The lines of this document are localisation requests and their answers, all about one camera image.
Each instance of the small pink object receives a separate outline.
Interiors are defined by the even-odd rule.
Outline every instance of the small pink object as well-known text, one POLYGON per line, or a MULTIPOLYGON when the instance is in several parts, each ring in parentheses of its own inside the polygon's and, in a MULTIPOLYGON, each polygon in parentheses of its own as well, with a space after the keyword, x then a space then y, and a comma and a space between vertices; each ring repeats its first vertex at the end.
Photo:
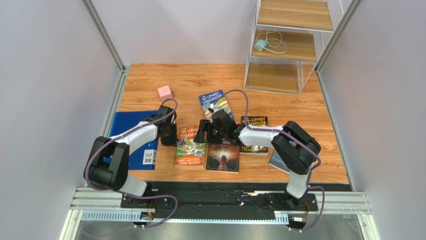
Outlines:
POLYGON ((169 85, 158 88, 158 93, 162 101, 173 98, 172 91, 170 91, 169 85))

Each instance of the wood surface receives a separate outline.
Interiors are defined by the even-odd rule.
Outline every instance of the wood surface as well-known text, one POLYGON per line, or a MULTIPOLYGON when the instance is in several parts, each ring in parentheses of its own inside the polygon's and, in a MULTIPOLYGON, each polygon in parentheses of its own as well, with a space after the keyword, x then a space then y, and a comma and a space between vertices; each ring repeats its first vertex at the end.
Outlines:
MULTIPOLYGON (((256 30, 254 36, 253 44, 257 43, 257 37, 259 34, 266 33, 266 30, 256 30)), ((315 45, 314 45, 314 36, 312 34, 306 33, 294 33, 294 32, 283 32, 280 31, 282 36, 282 41, 287 46, 287 52, 283 53, 286 50, 286 47, 277 40, 269 40, 269 44, 272 46, 278 46, 276 48, 272 48, 267 46, 266 48, 271 51, 264 49, 263 51, 258 51, 253 49, 251 55, 254 57, 261 58, 274 58, 274 59, 288 59, 288 60, 300 60, 307 62, 317 62, 317 57, 315 55, 315 45)), ((273 32, 268 34, 269 39, 280 39, 280 35, 278 32, 273 32)), ((266 39, 266 34, 260 35, 259 39, 266 39)))
POLYGON ((333 30, 326 1, 261 0, 258 24, 333 30))
POLYGON ((245 87, 251 90, 298 94, 296 66, 250 64, 245 87))
MULTIPOLYGON (((161 104, 157 88, 169 85, 178 101, 178 126, 198 126, 204 119, 198 96, 216 90, 243 89, 244 64, 133 64, 125 85, 119 111, 156 110, 161 104)), ((347 183, 345 168, 326 110, 319 83, 312 76, 301 95, 246 90, 249 115, 268 116, 270 126, 295 121, 319 142, 323 164, 315 170, 312 182, 347 183)), ((245 110, 240 93, 226 96, 239 119, 245 110)), ((174 147, 158 146, 155 170, 133 170, 143 180, 214 182, 287 182, 289 175, 269 166, 268 156, 240 156, 239 173, 174 167, 174 147)))

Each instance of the book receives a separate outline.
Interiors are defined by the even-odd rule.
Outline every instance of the book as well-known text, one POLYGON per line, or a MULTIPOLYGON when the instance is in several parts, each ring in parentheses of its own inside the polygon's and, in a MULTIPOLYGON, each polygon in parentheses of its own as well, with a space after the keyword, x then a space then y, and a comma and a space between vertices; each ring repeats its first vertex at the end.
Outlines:
POLYGON ((181 126, 177 132, 179 142, 174 158, 175 167, 203 168, 206 153, 206 144, 194 142, 198 127, 181 126))
POLYGON ((290 169, 289 167, 284 163, 284 161, 281 159, 280 155, 278 155, 277 151, 273 151, 272 156, 269 159, 268 162, 269 165, 271 165, 272 167, 281 170, 287 174, 290 174, 290 169))
MULTIPOLYGON (((109 136, 115 136, 126 132, 136 126, 142 119, 156 114, 157 110, 151 111, 120 111, 116 112, 112 120, 111 133, 109 136)), ((159 140, 145 143, 134 151, 128 158, 129 170, 154 170, 156 168, 157 149, 159 140)), ((111 163, 110 157, 105 157, 104 161, 111 163)))
MULTIPOLYGON (((267 116, 247 116, 247 122, 249 125, 255 127, 267 127, 268 117, 267 116)), ((244 116, 241 116, 241 123, 244 124, 244 116)), ((250 154, 257 156, 267 156, 268 148, 266 146, 241 146, 239 148, 241 154, 250 154)))
POLYGON ((227 99, 224 96, 224 91, 217 90, 214 92, 210 92, 204 95, 201 95, 198 97, 199 102, 201 103, 202 110, 204 111, 205 118, 207 120, 210 120, 212 118, 212 113, 209 111, 210 105, 214 104, 216 101, 216 105, 220 108, 225 110, 227 114, 231 117, 232 120, 235 120, 231 108, 228 104, 227 99))
POLYGON ((238 173, 240 169, 240 148, 225 139, 222 143, 209 144, 206 170, 238 173))

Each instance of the blue book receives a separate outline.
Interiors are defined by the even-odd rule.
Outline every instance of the blue book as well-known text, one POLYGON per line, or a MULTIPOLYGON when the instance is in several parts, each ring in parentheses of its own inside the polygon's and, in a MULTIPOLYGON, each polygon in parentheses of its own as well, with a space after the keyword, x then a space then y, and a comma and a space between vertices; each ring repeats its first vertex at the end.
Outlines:
POLYGON ((201 103, 202 110, 204 111, 205 118, 207 120, 210 120, 212 118, 212 113, 209 111, 210 105, 214 104, 216 101, 217 101, 216 105, 220 107, 220 109, 225 110, 225 112, 229 114, 232 120, 235 120, 234 116, 232 115, 231 108, 228 104, 228 101, 224 96, 224 91, 217 90, 214 92, 201 95, 198 98, 199 98, 199 102, 201 103))
POLYGON ((269 165, 272 167, 279 169, 287 174, 290 174, 289 167, 284 163, 284 161, 281 159, 280 155, 278 155, 277 151, 273 151, 272 156, 269 159, 268 162, 269 165))
MULTIPOLYGON (((120 111, 116 112, 112 121, 111 133, 109 136, 115 136, 126 132, 136 126, 142 119, 156 114, 157 110, 152 111, 120 111)), ((147 142, 136 151, 134 151, 128 159, 129 170, 154 170, 156 168, 158 139, 147 142)), ((111 162, 111 158, 104 158, 107 163, 111 162)))

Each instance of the shelf board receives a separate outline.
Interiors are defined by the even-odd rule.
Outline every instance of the shelf board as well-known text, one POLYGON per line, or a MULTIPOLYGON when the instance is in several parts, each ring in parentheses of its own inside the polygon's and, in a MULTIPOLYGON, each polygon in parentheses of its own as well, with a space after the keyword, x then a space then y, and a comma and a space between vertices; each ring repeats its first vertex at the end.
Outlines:
MULTIPOLYGON (((254 35, 254 42, 256 44, 256 38, 259 34, 266 33, 266 30, 256 30, 254 35)), ((315 63, 317 57, 315 55, 314 36, 306 33, 294 33, 294 32, 280 32, 282 35, 282 41, 287 45, 287 52, 284 54, 278 54, 264 49, 258 51, 253 49, 251 56, 260 58, 273 58, 273 59, 288 59, 288 60, 300 60, 315 63)), ((269 38, 280 39, 280 35, 277 32, 268 34, 269 38)), ((266 35, 261 35, 260 39, 265 39, 266 35)), ((269 40, 272 46, 277 46, 279 41, 269 40)), ((284 52, 286 47, 281 44, 277 48, 267 47, 275 52, 284 52)))
POLYGON ((268 92, 298 94, 296 66, 250 64, 245 88, 268 92))
POLYGON ((332 31, 325 1, 261 0, 258 24, 310 30, 332 31))

